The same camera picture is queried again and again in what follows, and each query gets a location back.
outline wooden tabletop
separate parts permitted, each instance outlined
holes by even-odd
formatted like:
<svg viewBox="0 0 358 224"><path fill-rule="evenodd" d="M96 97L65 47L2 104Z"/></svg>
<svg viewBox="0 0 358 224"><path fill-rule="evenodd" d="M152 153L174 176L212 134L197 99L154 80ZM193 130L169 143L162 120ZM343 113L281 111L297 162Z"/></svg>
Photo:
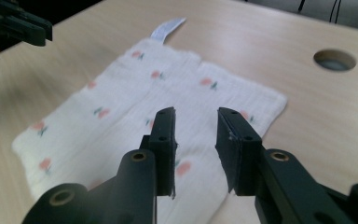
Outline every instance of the wooden tabletop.
<svg viewBox="0 0 358 224"><path fill-rule="evenodd" d="M318 182L343 193L358 183L357 30L230 0L104 0L56 25L45 47L0 53L0 224L21 223L34 204L14 138L175 17L187 21L167 45L287 95L266 148L295 154ZM322 49L348 52L355 67L320 67L313 56ZM229 197L211 223L255 223L251 210L234 217L233 204L254 208L252 199Z"/></svg>

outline gray floor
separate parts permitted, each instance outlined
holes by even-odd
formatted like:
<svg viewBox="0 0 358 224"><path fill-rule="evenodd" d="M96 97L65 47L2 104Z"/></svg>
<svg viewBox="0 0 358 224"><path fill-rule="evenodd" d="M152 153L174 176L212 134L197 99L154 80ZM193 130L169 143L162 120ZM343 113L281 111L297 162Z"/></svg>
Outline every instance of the gray floor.
<svg viewBox="0 0 358 224"><path fill-rule="evenodd" d="M299 13L299 15L329 22L334 2L335 0L305 0L303 10ZM248 0L248 3L265 7L273 7L297 14L301 0ZM337 4L335 13L333 14L333 22L336 18L336 11ZM358 0L341 0L337 24L358 29Z"/></svg>

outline dark background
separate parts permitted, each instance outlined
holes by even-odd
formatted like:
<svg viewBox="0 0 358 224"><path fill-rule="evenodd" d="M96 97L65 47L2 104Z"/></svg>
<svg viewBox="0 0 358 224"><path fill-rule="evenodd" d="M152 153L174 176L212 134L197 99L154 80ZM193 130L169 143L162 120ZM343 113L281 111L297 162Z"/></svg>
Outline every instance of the dark background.
<svg viewBox="0 0 358 224"><path fill-rule="evenodd" d="M63 21L100 1L101 0L18 0L19 7L22 7L29 13L50 21L52 24ZM20 41L14 38L0 36L0 51L8 49L19 42Z"/></svg>

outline light wood surface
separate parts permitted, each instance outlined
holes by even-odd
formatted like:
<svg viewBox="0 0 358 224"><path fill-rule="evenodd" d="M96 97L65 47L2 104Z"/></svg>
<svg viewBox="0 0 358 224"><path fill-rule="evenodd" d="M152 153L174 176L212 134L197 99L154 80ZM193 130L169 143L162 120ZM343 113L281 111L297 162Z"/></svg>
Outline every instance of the light wood surface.
<svg viewBox="0 0 358 224"><path fill-rule="evenodd" d="M187 22L168 45L288 96L266 148L292 152L317 181L343 193L358 182L357 30L229 0L104 0L56 25L46 47L0 53L0 224L21 223L34 204L14 138L175 17ZM313 61L321 49L347 51L356 66L323 69ZM211 223L257 220L252 199L229 197Z"/></svg>

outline white cloth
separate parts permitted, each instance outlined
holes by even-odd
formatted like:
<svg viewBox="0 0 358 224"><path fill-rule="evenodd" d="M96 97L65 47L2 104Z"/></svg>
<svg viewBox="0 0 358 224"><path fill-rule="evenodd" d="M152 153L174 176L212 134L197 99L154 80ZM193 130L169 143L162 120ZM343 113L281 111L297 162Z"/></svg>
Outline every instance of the white cloth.
<svg viewBox="0 0 358 224"><path fill-rule="evenodd" d="M176 198L158 198L158 223L207 223L227 197L214 148L219 106L240 111L263 135L286 97L142 40L13 142L35 199L61 183L88 188L116 175L121 157L150 134L160 109L176 110Z"/></svg>

